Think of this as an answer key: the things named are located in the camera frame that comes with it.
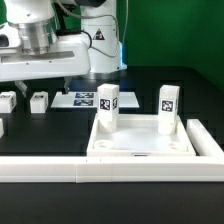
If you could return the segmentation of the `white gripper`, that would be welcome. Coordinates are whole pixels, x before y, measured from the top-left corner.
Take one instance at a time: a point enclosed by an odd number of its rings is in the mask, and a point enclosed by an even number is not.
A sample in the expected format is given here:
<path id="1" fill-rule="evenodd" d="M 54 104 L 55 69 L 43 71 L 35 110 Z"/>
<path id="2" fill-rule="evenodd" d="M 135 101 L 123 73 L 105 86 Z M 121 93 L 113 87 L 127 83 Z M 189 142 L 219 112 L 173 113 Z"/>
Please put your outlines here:
<path id="1" fill-rule="evenodd" d="M 71 76 L 90 71 L 89 47 L 86 34 L 60 36 L 49 53 L 40 55 L 26 55 L 20 47 L 0 47 L 0 82 L 16 81 L 16 87 L 26 97 L 24 80 L 64 77 L 62 94 L 68 94 Z"/>

